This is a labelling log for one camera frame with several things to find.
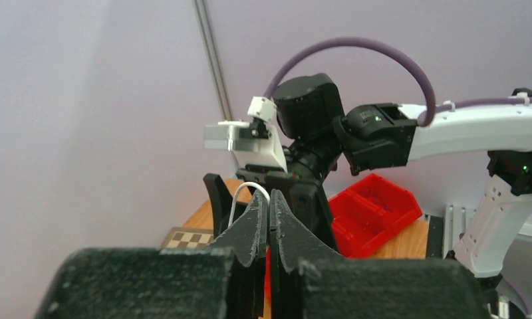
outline wooden table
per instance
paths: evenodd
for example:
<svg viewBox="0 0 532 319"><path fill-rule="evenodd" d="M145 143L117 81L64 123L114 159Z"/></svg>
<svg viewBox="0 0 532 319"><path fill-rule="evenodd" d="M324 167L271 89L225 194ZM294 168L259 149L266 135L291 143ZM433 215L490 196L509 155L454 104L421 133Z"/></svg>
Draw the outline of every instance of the wooden table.
<svg viewBox="0 0 532 319"><path fill-rule="evenodd" d="M225 181L227 188L234 193L241 184L236 179ZM249 201L250 192L244 189L239 194L239 201ZM191 217L184 223L186 228L213 229L213 216L211 203L207 200ZM426 254L426 241L428 235L428 222L415 221L406 227L401 233L381 246L372 258L382 259L424 259ZM270 318L270 305L264 302L264 318Z"/></svg>

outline white cable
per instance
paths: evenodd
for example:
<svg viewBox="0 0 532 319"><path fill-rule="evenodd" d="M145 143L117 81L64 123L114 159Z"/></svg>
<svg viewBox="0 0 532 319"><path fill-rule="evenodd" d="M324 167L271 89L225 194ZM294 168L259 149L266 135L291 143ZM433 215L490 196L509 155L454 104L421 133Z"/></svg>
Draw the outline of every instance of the white cable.
<svg viewBox="0 0 532 319"><path fill-rule="evenodd" d="M231 227L233 224L233 219L235 218L235 209L237 208L237 198L239 197L239 193L243 190L245 186L252 186L256 190L260 191L264 197L266 197L266 203L270 205L270 195L268 195L268 192L264 187L260 186L259 184L256 184L253 181L246 181L242 183L239 188L237 188L237 191L235 191L235 195L233 196L233 203L231 204L231 214L229 215L229 225L227 228Z"/></svg>

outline chessboard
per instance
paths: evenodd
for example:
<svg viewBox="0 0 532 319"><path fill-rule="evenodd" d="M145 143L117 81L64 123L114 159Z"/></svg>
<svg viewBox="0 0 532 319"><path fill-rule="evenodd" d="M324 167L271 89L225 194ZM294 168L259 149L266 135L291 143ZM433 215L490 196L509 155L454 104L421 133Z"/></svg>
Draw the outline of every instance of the chessboard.
<svg viewBox="0 0 532 319"><path fill-rule="evenodd" d="M164 239L162 248L198 248L205 247L213 241L213 231L174 227Z"/></svg>

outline red plastic tray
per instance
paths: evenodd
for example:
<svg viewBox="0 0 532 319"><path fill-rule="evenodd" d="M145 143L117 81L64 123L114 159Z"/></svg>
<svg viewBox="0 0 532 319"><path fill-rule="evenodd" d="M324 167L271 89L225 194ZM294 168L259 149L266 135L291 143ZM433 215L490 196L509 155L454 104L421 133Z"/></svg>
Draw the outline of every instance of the red plastic tray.
<svg viewBox="0 0 532 319"><path fill-rule="evenodd" d="M421 217L413 194L370 174L329 201L332 231L345 257L369 257Z"/></svg>

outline black strip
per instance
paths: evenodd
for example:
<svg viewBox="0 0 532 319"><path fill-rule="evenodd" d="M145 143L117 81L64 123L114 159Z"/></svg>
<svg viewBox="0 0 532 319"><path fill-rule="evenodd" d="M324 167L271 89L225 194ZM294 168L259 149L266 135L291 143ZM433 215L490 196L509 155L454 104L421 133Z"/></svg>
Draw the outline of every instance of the black strip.
<svg viewBox="0 0 532 319"><path fill-rule="evenodd" d="M430 216L428 224L426 258L442 258L442 246L444 245L444 218Z"/></svg>

